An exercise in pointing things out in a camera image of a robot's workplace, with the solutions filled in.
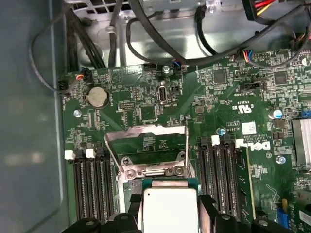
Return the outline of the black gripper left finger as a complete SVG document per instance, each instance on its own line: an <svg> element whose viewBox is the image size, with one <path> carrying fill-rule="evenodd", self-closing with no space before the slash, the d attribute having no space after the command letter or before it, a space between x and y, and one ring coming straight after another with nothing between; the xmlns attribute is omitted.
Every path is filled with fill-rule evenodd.
<svg viewBox="0 0 311 233"><path fill-rule="evenodd" d="M142 194L132 194L128 213L111 216L112 219L102 224L95 218L83 218L69 227L70 233L142 233L138 228L138 212Z"/></svg>

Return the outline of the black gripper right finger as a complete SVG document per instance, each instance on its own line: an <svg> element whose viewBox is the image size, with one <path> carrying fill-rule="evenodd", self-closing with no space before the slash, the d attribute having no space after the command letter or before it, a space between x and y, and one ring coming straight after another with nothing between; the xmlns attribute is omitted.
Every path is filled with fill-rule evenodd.
<svg viewBox="0 0 311 233"><path fill-rule="evenodd" d="M199 229L202 233L290 233L274 221L257 218L250 225L244 224L230 214L220 214L210 195L198 196Z"/></svg>

